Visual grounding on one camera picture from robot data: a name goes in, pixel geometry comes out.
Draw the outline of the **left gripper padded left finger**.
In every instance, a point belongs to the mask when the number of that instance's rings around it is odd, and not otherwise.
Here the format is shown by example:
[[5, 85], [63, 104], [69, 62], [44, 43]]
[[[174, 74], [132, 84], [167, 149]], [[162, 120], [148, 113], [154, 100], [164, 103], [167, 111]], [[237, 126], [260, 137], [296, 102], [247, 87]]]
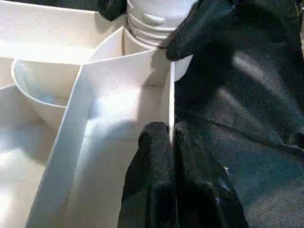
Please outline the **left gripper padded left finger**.
[[146, 124], [125, 175], [120, 228], [175, 228], [176, 198], [168, 127]]

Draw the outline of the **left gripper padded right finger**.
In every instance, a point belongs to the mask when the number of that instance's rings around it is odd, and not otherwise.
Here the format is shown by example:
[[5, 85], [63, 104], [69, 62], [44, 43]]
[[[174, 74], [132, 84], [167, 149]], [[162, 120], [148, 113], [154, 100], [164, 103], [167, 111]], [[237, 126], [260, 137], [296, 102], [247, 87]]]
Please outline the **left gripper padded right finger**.
[[188, 122], [174, 130], [178, 222], [182, 228], [247, 228], [224, 166]]

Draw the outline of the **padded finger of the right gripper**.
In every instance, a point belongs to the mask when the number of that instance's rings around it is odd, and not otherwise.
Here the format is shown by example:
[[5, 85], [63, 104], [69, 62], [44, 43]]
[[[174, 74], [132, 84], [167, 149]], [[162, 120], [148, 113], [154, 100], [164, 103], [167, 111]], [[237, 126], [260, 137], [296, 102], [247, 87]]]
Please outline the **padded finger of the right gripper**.
[[166, 58], [177, 61], [195, 54], [225, 30], [237, 6], [237, 0], [199, 0], [190, 15], [172, 33]]
[[98, 12], [108, 21], [113, 21], [126, 12], [126, 0], [98, 0]]

